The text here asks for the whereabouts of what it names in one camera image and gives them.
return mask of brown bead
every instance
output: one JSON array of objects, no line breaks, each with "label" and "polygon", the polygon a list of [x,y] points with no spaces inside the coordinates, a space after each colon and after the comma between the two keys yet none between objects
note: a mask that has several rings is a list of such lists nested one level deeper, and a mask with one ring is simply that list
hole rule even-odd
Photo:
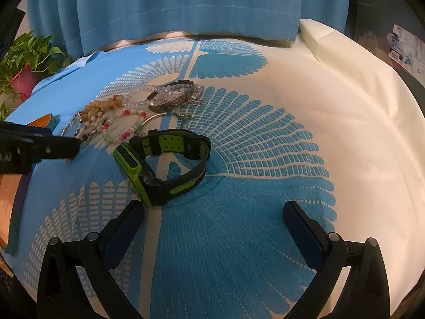
[{"label": "brown bead", "polygon": [[105,110],[107,110],[108,109],[108,102],[106,102],[106,101],[103,101],[103,102],[101,102],[100,103],[100,108],[103,110],[103,111],[105,111]]}]

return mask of potted plant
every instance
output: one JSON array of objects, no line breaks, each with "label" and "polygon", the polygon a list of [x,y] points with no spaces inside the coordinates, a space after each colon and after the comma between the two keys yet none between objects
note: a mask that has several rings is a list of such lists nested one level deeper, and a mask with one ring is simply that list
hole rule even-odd
[{"label": "potted plant", "polygon": [[42,78],[69,65],[70,56],[53,47],[50,44],[52,38],[36,37],[34,31],[30,31],[14,40],[0,61],[0,95],[6,95],[6,98],[7,95],[18,95],[24,101]]}]

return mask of orange book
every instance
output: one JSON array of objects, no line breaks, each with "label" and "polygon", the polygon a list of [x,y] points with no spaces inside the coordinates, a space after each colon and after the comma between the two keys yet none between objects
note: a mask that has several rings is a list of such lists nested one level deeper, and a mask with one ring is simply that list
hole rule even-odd
[{"label": "orange book", "polygon": [[[28,124],[53,130],[57,120],[47,114]],[[32,171],[26,174],[0,174],[0,248],[12,254],[18,241],[19,220]]]}]

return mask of green and black wristband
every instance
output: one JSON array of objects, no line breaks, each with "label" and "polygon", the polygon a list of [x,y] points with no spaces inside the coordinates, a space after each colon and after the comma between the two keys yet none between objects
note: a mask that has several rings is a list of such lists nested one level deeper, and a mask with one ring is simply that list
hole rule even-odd
[{"label": "green and black wristband", "polygon": [[[201,160],[199,164],[167,181],[155,176],[145,159],[149,155],[158,156],[164,152],[178,152],[190,160]],[[146,137],[132,137],[128,144],[119,145],[113,152],[118,165],[133,182],[145,206],[163,206],[196,187],[205,176],[207,161],[210,158],[211,141],[183,129],[151,130]]]}]

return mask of paper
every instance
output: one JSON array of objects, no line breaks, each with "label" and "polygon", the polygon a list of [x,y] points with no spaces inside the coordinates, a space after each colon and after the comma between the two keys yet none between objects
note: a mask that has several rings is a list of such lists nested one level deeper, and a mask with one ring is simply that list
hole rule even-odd
[{"label": "paper", "polygon": [[425,86],[425,43],[398,25],[394,25],[388,54]]}]

